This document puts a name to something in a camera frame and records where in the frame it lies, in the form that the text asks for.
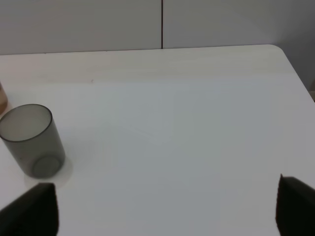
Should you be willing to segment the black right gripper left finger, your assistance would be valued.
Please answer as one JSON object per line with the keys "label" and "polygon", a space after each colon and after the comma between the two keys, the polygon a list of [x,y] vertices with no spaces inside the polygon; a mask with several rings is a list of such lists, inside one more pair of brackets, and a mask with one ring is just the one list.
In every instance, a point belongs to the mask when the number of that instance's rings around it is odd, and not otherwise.
{"label": "black right gripper left finger", "polygon": [[2,236],[56,236],[59,208],[53,183],[39,183],[0,211]]}

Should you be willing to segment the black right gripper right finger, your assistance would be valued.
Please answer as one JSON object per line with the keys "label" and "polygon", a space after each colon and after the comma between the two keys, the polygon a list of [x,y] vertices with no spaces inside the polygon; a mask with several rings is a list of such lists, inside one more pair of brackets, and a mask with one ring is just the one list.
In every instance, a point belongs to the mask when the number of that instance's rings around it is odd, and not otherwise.
{"label": "black right gripper right finger", "polygon": [[313,236],[315,189],[295,177],[280,176],[275,220],[282,236]]}

